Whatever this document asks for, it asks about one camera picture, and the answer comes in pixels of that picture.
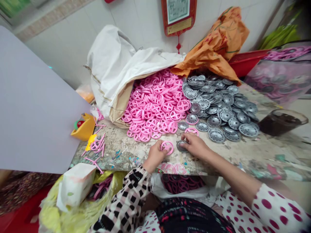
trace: pile of pink wheels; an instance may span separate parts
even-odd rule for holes
[[[137,80],[122,117],[130,125],[127,135],[135,141],[148,142],[162,134],[176,133],[177,123],[186,118],[191,106],[182,84],[169,69]]]

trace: checkered sleeve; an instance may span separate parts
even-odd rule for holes
[[[146,196],[151,191],[151,174],[142,166],[123,179],[123,189],[112,199],[89,232],[133,232]]]

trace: yellow container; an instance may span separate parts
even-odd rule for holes
[[[80,139],[81,141],[88,141],[90,136],[93,134],[95,128],[95,117],[84,113],[81,114],[84,118],[84,123],[78,128],[78,130],[73,130],[71,136]]]

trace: white board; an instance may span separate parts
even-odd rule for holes
[[[74,122],[90,105],[0,26],[0,169],[62,174],[79,140]]]

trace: polka dot sleeve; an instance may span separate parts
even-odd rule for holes
[[[311,230],[311,216],[298,203],[265,184],[255,196],[252,211],[271,233],[307,233]]]

